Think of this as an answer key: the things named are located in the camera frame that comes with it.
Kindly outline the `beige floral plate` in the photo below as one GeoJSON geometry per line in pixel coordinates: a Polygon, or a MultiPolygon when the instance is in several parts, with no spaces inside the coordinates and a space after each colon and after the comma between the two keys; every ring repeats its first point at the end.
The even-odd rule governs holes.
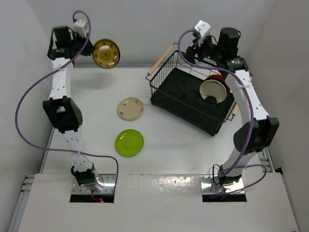
{"type": "Polygon", "coordinates": [[[121,100],[117,106],[118,115],[124,120],[136,120],[144,112],[143,102],[136,97],[128,97],[121,100]]]}

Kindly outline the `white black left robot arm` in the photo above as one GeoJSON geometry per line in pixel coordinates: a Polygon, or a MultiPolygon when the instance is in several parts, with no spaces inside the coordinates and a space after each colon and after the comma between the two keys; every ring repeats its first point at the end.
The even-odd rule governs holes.
{"type": "Polygon", "coordinates": [[[70,93],[70,79],[74,68],[71,59],[84,43],[85,38],[68,26],[53,28],[47,56],[51,60],[54,74],[50,95],[42,106],[53,127],[63,135],[68,144],[74,161],[71,173],[78,185],[95,191],[98,183],[94,164],[82,154],[85,145],[81,128],[83,116],[70,93]]]}

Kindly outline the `orange plate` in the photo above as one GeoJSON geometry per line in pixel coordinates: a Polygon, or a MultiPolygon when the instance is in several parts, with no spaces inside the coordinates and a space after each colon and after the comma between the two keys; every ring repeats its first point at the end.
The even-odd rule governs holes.
{"type": "Polygon", "coordinates": [[[212,74],[210,76],[208,76],[207,80],[216,80],[219,81],[221,84],[224,85],[225,89],[226,89],[226,94],[228,95],[230,93],[230,88],[229,86],[226,84],[224,78],[220,75],[220,74],[212,74]]]}

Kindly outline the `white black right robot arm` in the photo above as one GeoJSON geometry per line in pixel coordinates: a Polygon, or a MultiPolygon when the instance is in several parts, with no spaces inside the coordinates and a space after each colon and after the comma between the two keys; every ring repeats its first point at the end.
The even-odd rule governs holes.
{"type": "Polygon", "coordinates": [[[199,23],[190,32],[195,37],[194,45],[187,48],[183,60],[199,68],[195,58],[205,58],[216,64],[212,70],[219,71],[232,91],[242,119],[241,128],[234,134],[234,150],[217,174],[219,184],[238,182],[250,160],[269,146],[279,128],[279,120],[271,117],[262,106],[252,85],[245,59],[238,55],[241,32],[235,28],[222,28],[219,40],[212,43],[210,25],[199,23]]]}

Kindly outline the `green plate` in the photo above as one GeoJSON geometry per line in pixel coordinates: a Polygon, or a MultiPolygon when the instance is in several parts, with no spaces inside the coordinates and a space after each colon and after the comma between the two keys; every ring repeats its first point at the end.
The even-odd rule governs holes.
{"type": "Polygon", "coordinates": [[[115,139],[115,149],[123,157],[133,157],[144,147],[143,135],[134,129],[127,129],[118,134],[115,139]]]}

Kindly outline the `brown patterned plate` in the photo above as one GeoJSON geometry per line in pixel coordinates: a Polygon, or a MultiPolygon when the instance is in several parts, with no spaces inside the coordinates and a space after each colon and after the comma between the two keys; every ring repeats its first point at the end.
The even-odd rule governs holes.
{"type": "Polygon", "coordinates": [[[92,57],[100,68],[114,68],[119,63],[120,56],[119,47],[109,39],[99,40],[94,45],[92,57]]]}

